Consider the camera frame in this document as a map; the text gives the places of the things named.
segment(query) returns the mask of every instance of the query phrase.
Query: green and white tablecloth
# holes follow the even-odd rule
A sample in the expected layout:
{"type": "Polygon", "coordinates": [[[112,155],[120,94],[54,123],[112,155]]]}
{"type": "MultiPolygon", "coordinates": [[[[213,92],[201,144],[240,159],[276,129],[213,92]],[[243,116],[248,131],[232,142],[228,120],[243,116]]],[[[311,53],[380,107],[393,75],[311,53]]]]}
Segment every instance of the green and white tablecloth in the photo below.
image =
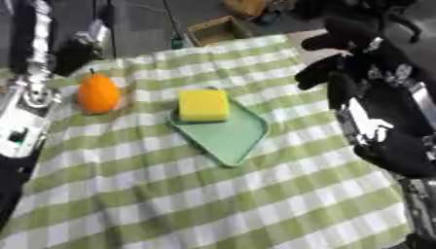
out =
{"type": "Polygon", "coordinates": [[[85,116],[88,69],[56,81],[64,98],[2,248],[380,248],[410,231],[401,195],[359,160],[322,88],[284,35],[103,61],[122,88],[116,111],[85,116]],[[214,86],[271,133],[237,168],[219,165],[166,119],[180,89],[214,86]]]}

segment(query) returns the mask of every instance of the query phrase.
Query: green tray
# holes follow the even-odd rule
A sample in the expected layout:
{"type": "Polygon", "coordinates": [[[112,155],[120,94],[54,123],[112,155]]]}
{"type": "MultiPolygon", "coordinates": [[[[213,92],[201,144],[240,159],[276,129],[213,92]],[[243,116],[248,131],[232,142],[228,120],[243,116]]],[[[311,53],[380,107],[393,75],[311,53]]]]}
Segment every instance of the green tray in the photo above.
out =
{"type": "Polygon", "coordinates": [[[270,126],[236,101],[230,99],[229,104],[230,116],[225,122],[186,123],[178,119],[175,110],[169,124],[224,165],[235,167],[268,134],[270,126]]]}

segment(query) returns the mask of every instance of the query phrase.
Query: yellow sponge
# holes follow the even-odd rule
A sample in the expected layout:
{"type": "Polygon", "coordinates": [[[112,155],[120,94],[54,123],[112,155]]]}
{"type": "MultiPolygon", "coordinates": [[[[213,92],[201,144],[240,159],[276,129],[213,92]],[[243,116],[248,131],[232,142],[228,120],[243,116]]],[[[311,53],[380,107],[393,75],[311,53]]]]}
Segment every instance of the yellow sponge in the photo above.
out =
{"type": "Polygon", "coordinates": [[[179,91],[180,120],[185,122],[220,122],[229,117],[229,101],[220,89],[179,91]]]}

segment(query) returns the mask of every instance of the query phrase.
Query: orange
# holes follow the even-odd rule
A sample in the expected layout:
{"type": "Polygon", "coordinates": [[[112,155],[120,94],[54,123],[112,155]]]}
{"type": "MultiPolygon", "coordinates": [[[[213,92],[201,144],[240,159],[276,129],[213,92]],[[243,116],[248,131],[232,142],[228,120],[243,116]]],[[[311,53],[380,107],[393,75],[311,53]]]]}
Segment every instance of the orange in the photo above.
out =
{"type": "Polygon", "coordinates": [[[85,112],[103,114],[120,101],[120,91],[111,79],[92,73],[79,87],[77,99],[85,112]]]}

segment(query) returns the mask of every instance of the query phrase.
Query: cardboard box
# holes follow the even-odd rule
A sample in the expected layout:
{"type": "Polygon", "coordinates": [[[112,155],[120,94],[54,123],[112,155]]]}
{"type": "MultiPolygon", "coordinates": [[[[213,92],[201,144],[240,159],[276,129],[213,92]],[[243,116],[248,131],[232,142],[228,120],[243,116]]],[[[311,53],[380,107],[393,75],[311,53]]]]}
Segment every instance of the cardboard box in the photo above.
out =
{"type": "Polygon", "coordinates": [[[251,31],[231,16],[197,24],[188,30],[193,43],[198,47],[253,37],[251,31]]]}

